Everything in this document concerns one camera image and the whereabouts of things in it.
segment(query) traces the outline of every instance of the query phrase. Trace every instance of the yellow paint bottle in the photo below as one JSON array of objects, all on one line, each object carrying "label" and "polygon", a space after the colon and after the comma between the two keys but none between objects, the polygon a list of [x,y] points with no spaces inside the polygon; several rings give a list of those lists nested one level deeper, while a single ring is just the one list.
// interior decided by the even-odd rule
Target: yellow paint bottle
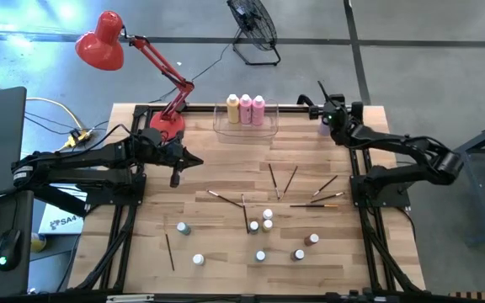
[{"label": "yellow paint bottle", "polygon": [[239,123],[239,98],[232,93],[227,97],[226,105],[229,123]]}]

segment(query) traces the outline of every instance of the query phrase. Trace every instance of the red desk lamp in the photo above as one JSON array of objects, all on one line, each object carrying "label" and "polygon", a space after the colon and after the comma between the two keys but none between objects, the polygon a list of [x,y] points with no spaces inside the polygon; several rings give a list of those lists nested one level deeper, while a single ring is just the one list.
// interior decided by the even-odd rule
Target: red desk lamp
[{"label": "red desk lamp", "polygon": [[105,71],[116,71],[123,67],[124,61],[123,48],[119,43],[122,29],[125,30],[129,45],[140,50],[179,90],[177,97],[162,112],[152,116],[150,124],[163,134],[165,141],[172,139],[178,132],[184,131],[184,119],[178,110],[194,89],[194,84],[181,77],[146,37],[127,35],[121,17],[117,13],[105,11],[100,15],[95,31],[78,39],[76,52],[91,66]]}]

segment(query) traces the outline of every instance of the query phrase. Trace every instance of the concrete floor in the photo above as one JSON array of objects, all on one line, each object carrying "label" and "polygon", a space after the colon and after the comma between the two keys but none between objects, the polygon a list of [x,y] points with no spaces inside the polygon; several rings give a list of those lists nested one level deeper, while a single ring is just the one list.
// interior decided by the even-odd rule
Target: concrete floor
[{"label": "concrete floor", "polygon": [[[341,0],[263,0],[280,38],[349,39]],[[362,40],[485,41],[485,2],[477,0],[352,0]],[[101,72],[81,62],[70,42],[38,42],[27,33],[79,35],[93,29],[105,9],[117,11],[130,33],[153,37],[231,38],[237,27],[223,0],[0,0],[0,85],[23,85],[30,97],[66,104],[87,126],[107,120],[112,103],[146,102],[172,87],[137,51],[125,48],[125,66]],[[480,47],[361,46],[371,104],[384,105],[391,131],[434,136],[456,147],[485,128],[485,45]],[[165,43],[156,47],[192,77],[218,58],[224,44]],[[252,58],[269,57],[243,45]],[[317,80],[348,101],[361,98],[350,45],[278,45],[277,67],[245,66],[230,50],[195,81],[191,103],[223,101],[229,93],[263,94],[292,104],[300,93],[321,101]],[[29,103],[27,110],[63,123],[57,107]],[[57,136],[28,122],[23,152],[55,150]],[[485,245],[467,247],[477,232],[477,212],[464,176],[450,187],[417,183],[409,195],[417,227],[418,252],[427,289],[485,291]],[[35,205],[39,221],[42,205]],[[61,247],[70,249],[73,238]],[[54,291],[68,253],[34,261],[29,284]]]}]

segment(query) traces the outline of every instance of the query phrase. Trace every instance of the wooden table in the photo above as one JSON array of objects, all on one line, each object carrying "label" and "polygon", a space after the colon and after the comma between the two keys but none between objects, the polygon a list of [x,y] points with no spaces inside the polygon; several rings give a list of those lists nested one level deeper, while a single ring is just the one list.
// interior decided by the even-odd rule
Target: wooden table
[{"label": "wooden table", "polygon": [[[130,128],[135,104],[114,104],[108,129],[117,124]],[[317,134],[317,121],[306,114],[280,114],[280,129],[269,146],[222,144],[212,130],[212,113],[185,115],[184,144],[204,165],[183,171],[178,188],[169,187],[171,168],[147,165],[144,203],[138,209],[125,282],[125,293],[206,293],[321,295],[347,293],[370,286],[358,211],[351,203],[348,150]],[[388,132],[385,110],[365,107],[365,123]],[[117,130],[107,142],[126,136]],[[374,165],[396,165],[393,154],[370,151]],[[278,202],[268,169],[274,168],[283,191],[295,165],[298,171],[285,197]],[[302,209],[303,204],[333,175],[339,177],[320,196],[343,191],[331,201],[337,209]],[[242,209],[206,193],[210,189],[239,201],[244,194],[248,219],[260,221],[263,210],[274,212],[269,233],[247,235]],[[82,282],[106,249],[114,207],[102,206],[88,215],[83,226],[70,286]],[[398,210],[383,209],[386,237],[392,256],[420,288],[424,281],[409,221]],[[184,236],[175,226],[184,221],[192,233]],[[163,224],[169,234],[175,271],[169,262]],[[318,244],[305,247],[311,233]],[[303,249],[299,262],[290,253]],[[257,250],[267,258],[254,261]],[[204,266],[192,257],[205,256]],[[119,265],[115,256],[112,281]],[[380,282],[385,284],[381,258],[376,257]]]}]

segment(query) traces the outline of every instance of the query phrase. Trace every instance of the electric fan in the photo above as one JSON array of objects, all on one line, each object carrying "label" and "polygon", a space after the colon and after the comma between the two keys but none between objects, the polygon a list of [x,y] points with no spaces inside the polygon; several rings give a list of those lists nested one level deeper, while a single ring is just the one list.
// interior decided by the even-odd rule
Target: electric fan
[{"label": "electric fan", "polygon": [[[227,6],[232,11],[233,17],[239,25],[239,31],[233,41],[233,50],[241,59],[250,66],[273,65],[280,62],[280,55],[276,50],[276,29],[273,21],[270,19],[267,9],[259,0],[227,0]],[[248,61],[243,54],[237,49],[236,44],[245,34],[252,43],[262,51],[274,51],[278,61],[252,63]]]}]

